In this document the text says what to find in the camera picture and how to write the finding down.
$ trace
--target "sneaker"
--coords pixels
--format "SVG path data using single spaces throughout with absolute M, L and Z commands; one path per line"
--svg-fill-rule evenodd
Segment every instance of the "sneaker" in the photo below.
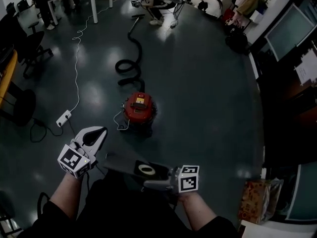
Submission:
M 160 20 L 157 20 L 157 19 L 154 19 L 154 20 L 151 20 L 150 21 L 150 25 L 152 25 L 152 26 L 162 26 L 163 25 L 163 22 L 162 21 L 160 21 Z
M 55 27 L 52 25 L 52 24 L 50 24 L 46 29 L 48 29 L 48 30 L 53 30 Z

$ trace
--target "chair armrest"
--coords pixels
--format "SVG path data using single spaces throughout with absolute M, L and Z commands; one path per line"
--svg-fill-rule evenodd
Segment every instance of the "chair armrest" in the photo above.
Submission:
M 39 24 L 39 22 L 34 22 L 33 24 L 29 25 L 28 28 L 32 28 L 32 31 L 35 34 L 36 33 L 35 26 L 38 25 L 38 24 Z

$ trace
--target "red bag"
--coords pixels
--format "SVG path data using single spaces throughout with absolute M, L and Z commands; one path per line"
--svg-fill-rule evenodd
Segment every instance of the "red bag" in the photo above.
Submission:
M 233 16 L 234 16 L 233 10 L 227 9 L 227 10 L 224 12 L 224 15 L 223 15 L 223 17 L 222 17 L 221 20 L 225 23 L 228 19 L 231 19 Z

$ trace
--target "power plug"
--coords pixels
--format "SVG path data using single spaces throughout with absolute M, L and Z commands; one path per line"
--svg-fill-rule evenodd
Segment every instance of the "power plug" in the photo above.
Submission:
M 56 124 L 58 127 L 62 127 L 68 119 L 71 118 L 71 112 L 69 110 L 66 110 L 65 113 L 61 115 L 60 118 L 56 121 Z

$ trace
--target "black office chair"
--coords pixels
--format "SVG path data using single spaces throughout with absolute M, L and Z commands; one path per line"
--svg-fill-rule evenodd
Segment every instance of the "black office chair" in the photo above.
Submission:
M 19 24 L 17 17 L 7 14 L 0 21 L 1 42 L 7 44 L 14 44 L 14 49 L 18 52 L 18 61 L 26 64 L 23 72 L 24 78 L 29 78 L 26 74 L 32 62 L 37 63 L 37 57 L 44 53 L 49 53 L 53 56 L 51 49 L 44 50 L 41 46 L 41 41 L 44 37 L 44 31 L 36 32 L 35 26 L 38 22 L 29 26 L 32 28 L 33 34 L 27 36 Z

